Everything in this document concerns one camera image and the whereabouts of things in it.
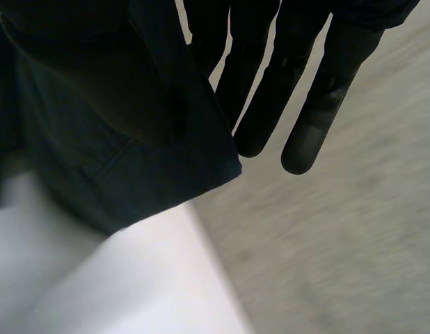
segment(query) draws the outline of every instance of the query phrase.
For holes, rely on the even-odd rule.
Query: glove finger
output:
[[[236,0],[231,7],[232,48],[216,89],[230,129],[248,98],[279,5],[279,0]]]
[[[315,38],[329,9],[283,1],[277,17],[276,39],[269,66],[234,135],[243,157],[255,157],[271,137],[308,62]]]

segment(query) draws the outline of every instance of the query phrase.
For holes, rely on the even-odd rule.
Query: white table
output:
[[[3,201],[0,333],[252,333],[189,203],[103,242],[29,174]]]

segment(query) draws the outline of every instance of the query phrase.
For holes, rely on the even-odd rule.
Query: black glove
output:
[[[236,125],[262,61],[279,1],[184,0],[191,51],[209,75],[225,47],[231,10],[232,51],[216,94],[231,129]],[[268,68],[234,135],[240,155],[266,145],[308,62],[314,40],[333,12],[325,53],[282,153],[282,165],[302,174],[313,165],[360,65],[385,29],[402,24],[419,0],[282,0]]]

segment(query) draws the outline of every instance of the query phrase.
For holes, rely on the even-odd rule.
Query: person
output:
[[[308,62],[314,40],[333,14],[324,56],[298,120],[282,151],[292,174],[313,165],[362,63],[386,29],[403,24],[419,0],[184,0],[191,51],[209,76],[225,49],[230,11],[232,48],[216,96],[234,129],[262,62],[269,26],[277,16],[269,65],[234,134],[244,157],[257,156],[275,129]]]
[[[241,173],[233,144],[245,157],[264,147],[333,12],[324,58],[282,154],[289,172],[304,173],[360,64],[417,3],[185,0],[187,49],[171,0],[0,0],[1,26],[19,49],[32,166],[57,201],[108,234],[229,182]],[[225,47],[229,11],[233,44],[217,101],[207,78]],[[271,62],[233,143],[229,132],[278,11]]]

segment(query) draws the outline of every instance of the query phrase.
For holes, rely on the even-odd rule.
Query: gray floor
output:
[[[386,33],[292,176],[280,153],[324,36],[266,150],[196,207],[259,334],[429,334],[430,0]]]

